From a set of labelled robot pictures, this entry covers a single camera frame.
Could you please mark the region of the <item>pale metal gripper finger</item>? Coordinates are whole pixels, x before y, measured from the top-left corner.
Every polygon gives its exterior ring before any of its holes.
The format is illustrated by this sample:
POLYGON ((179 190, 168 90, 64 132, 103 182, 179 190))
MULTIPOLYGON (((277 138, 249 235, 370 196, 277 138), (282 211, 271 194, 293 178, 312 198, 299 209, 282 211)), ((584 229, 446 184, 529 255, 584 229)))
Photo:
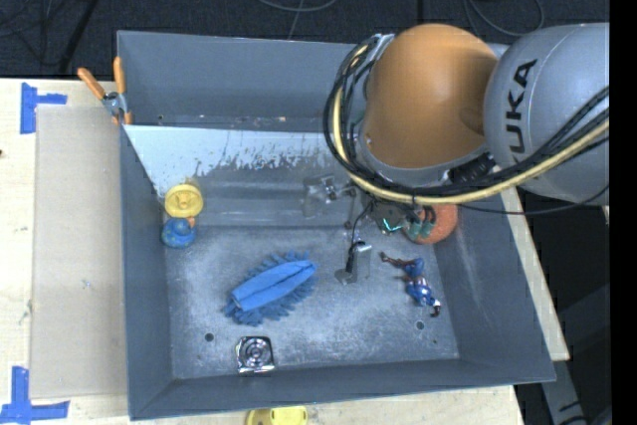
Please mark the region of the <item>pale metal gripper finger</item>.
POLYGON ((302 211, 305 217, 316 217, 326 206, 356 196, 350 181, 337 182, 333 174, 307 177, 303 181, 305 195, 302 211))
POLYGON ((342 285, 357 283, 367 278, 370 265, 371 246, 362 240, 354 241, 347 252, 345 265, 334 272, 334 276, 342 285))

